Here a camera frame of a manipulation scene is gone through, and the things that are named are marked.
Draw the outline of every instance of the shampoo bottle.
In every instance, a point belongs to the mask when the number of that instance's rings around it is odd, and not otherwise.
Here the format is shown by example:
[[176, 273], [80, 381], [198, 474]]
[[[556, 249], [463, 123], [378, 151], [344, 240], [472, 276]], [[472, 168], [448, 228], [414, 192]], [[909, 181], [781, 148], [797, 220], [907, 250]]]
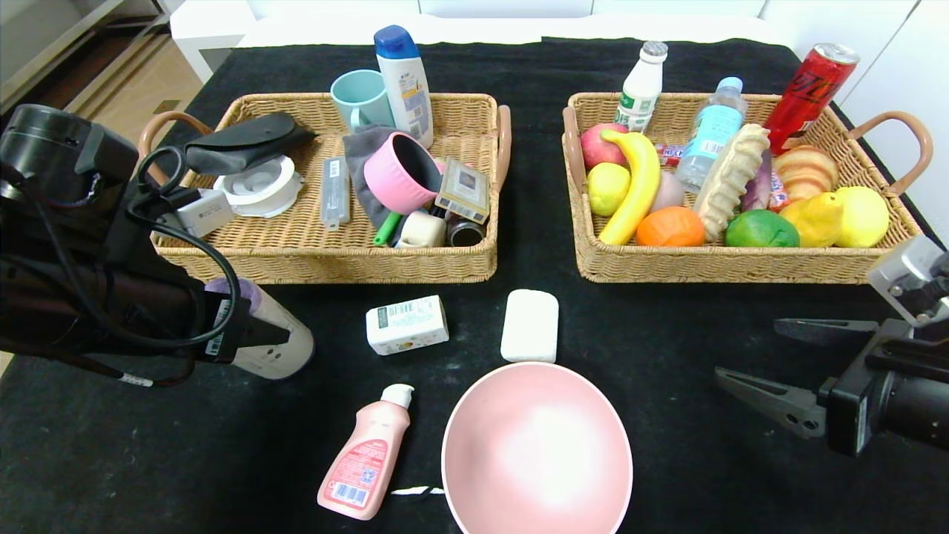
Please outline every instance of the shampoo bottle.
[[385, 83], [396, 128], [429, 148], [435, 140], [432, 132], [432, 99], [428, 93], [425, 67], [419, 48], [401, 26], [387, 26], [376, 32], [376, 59]]
[[354, 519], [372, 519], [389, 486], [409, 426], [412, 386], [393, 384], [356, 412], [356, 428], [316, 494], [318, 505]]

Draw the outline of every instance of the bread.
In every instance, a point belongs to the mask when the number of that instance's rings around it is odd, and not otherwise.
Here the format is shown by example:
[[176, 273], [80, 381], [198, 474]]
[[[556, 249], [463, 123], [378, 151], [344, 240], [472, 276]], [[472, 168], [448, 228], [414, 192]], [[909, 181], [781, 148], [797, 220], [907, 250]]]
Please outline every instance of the bread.
[[791, 203], [833, 191], [840, 175], [837, 163], [825, 151], [802, 144], [774, 160], [774, 172], [784, 183]]
[[768, 132], [758, 124], [741, 126], [709, 169], [692, 208], [702, 219], [706, 241], [718, 239], [735, 217], [745, 184], [754, 178], [761, 166], [761, 153], [769, 146]]

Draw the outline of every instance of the metal can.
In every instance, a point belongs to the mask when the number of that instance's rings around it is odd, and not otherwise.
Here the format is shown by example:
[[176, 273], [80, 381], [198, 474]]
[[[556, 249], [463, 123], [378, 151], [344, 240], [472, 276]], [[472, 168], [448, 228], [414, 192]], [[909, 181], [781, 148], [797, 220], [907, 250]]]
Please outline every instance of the metal can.
[[860, 56], [848, 47], [835, 43], [814, 45], [765, 122], [771, 131], [768, 139], [775, 156], [803, 143], [805, 132], [858, 63]]

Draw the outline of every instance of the small box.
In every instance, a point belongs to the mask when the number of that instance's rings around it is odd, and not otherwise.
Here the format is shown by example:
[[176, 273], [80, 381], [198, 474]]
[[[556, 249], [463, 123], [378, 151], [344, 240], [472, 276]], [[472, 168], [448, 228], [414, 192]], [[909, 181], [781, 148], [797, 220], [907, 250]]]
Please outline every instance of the small box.
[[432, 295], [369, 310], [365, 338], [383, 356], [448, 341], [441, 298]]
[[464, 163], [448, 158], [435, 205], [484, 224], [491, 214], [488, 177]]

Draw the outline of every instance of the table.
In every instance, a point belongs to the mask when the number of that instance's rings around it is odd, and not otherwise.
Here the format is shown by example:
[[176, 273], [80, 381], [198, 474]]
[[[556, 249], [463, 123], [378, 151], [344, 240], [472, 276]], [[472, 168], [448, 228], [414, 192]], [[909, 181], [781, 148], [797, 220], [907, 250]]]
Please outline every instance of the table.
[[[580, 278], [560, 110], [574, 92], [619, 87], [639, 42], [420, 48], [433, 90], [512, 107], [497, 274], [476, 285], [270, 286], [316, 336], [314, 360], [281, 382], [202, 365], [180, 387], [146, 391], [16, 358], [0, 382], [4, 532], [459, 532], [442, 497], [390, 496], [362, 524], [316, 506], [315, 491], [356, 410], [395, 382], [417, 391], [390, 488], [440, 486], [448, 416], [504, 363], [505, 299], [522, 287], [559, 298], [558, 363], [596, 384], [625, 424], [635, 483], [621, 532], [949, 531], [949, 455], [885, 436], [846, 458], [783, 432], [713, 379], [721, 365], [817, 388], [854, 354], [779, 337], [772, 320], [893, 316], [868, 286]], [[780, 92], [797, 64], [786, 48], [749, 41], [670, 43], [665, 89], [709, 91], [737, 75], [746, 92]], [[336, 74], [374, 65], [370, 47], [239, 49], [188, 110], [216, 124], [243, 94], [325, 91]], [[166, 142], [191, 135], [176, 127]], [[367, 309], [435, 293], [449, 343], [385, 358], [369, 349]], [[151, 374], [176, 364], [110, 361]]]

